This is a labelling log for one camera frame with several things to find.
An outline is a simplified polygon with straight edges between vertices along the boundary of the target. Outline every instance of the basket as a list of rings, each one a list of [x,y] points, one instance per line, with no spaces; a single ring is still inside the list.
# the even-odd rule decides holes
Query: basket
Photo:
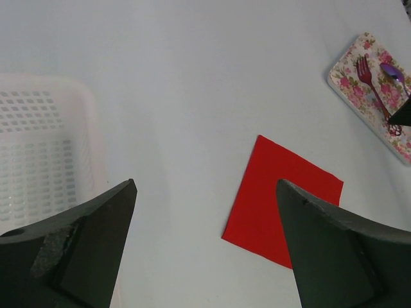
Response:
[[[0,75],[0,234],[107,190],[91,92],[67,78]]]

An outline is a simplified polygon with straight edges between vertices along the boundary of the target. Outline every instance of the fork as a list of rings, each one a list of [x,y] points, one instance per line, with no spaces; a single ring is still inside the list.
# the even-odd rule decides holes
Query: fork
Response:
[[[384,115],[384,119],[388,124],[388,131],[391,135],[393,136],[400,136],[403,129],[400,127],[400,125],[392,125],[388,123],[388,120],[391,117],[390,112],[385,108],[380,96],[377,93],[377,90],[374,88],[374,85],[372,84],[372,75],[371,71],[368,66],[367,58],[362,56],[359,60],[357,60],[356,63],[356,68],[357,68],[357,75],[358,79],[368,85],[373,93],[375,94],[375,97],[377,98],[378,103],[380,104],[381,110]]]

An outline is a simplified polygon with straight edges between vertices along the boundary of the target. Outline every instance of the spoon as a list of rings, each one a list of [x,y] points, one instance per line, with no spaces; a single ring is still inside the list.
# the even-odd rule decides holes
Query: spoon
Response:
[[[410,96],[410,94],[407,91],[407,87],[405,86],[405,77],[404,74],[396,67],[388,64],[388,63],[381,63],[380,67],[385,71],[392,79],[401,82],[404,87],[405,94],[407,97]]]

